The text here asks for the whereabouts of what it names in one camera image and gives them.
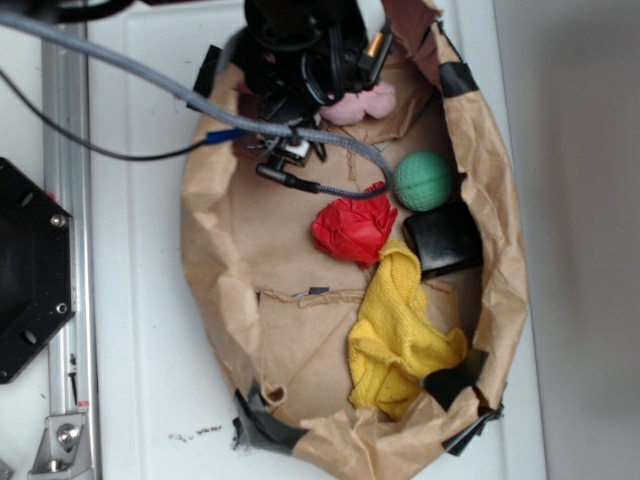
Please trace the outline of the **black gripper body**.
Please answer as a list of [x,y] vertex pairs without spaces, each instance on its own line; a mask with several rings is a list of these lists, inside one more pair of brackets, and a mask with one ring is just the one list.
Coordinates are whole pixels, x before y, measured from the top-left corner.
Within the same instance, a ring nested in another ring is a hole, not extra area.
[[295,129],[381,92],[392,46],[379,1],[247,1],[233,61],[259,98],[261,121]]

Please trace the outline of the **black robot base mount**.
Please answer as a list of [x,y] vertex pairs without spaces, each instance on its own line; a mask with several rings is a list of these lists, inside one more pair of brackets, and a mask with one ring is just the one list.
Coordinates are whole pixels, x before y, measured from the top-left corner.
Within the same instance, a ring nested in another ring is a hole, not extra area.
[[1,383],[13,382],[74,314],[72,217],[1,160]]

